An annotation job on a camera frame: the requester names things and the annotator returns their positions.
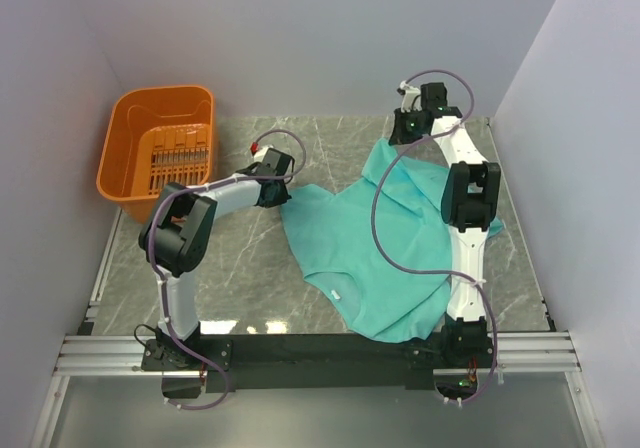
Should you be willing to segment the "teal t shirt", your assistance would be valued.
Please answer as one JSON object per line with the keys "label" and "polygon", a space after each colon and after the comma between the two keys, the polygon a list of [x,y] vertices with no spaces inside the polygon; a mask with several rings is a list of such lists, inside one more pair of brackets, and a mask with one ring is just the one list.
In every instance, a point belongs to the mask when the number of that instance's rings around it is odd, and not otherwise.
{"label": "teal t shirt", "polygon": [[426,338],[450,298],[451,244],[440,214],[448,171],[398,159],[384,139],[360,178],[337,194],[295,189],[281,208],[304,280],[334,305],[347,328],[400,343]]}

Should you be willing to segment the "orange plastic basket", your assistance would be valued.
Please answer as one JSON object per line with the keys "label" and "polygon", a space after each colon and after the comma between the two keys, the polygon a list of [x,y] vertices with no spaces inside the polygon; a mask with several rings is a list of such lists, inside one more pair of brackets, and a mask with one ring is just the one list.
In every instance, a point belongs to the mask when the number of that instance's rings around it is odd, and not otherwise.
{"label": "orange plastic basket", "polygon": [[200,185],[216,177],[218,147],[215,99],[207,88],[137,89],[112,109],[96,186],[143,223],[167,183]]}

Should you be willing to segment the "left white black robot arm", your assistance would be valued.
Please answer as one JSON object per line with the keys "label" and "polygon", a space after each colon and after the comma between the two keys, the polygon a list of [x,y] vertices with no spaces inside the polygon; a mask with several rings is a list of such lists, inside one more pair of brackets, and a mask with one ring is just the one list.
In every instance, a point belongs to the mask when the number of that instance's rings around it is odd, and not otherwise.
{"label": "left white black robot arm", "polygon": [[170,182],[162,189],[139,246],[158,286],[158,329],[172,337],[164,357],[176,369],[189,369],[199,360],[200,346],[190,338],[200,325],[194,272],[205,257],[214,222],[245,208],[285,204],[294,166],[291,155],[267,145],[253,152],[248,167],[227,178],[193,186]]}

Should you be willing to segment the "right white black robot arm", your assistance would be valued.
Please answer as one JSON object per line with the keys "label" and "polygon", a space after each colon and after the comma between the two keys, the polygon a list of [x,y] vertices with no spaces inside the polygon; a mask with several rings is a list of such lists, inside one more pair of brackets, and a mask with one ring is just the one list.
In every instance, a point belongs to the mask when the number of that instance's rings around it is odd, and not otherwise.
{"label": "right white black robot arm", "polygon": [[444,83],[415,87],[403,81],[398,92],[402,101],[394,110],[389,143],[408,145],[430,136],[449,168],[440,213],[448,226],[452,250],[451,297],[438,346],[444,363],[464,367],[494,352],[482,286],[485,244],[497,214],[501,168],[476,148],[462,113],[448,104]]}

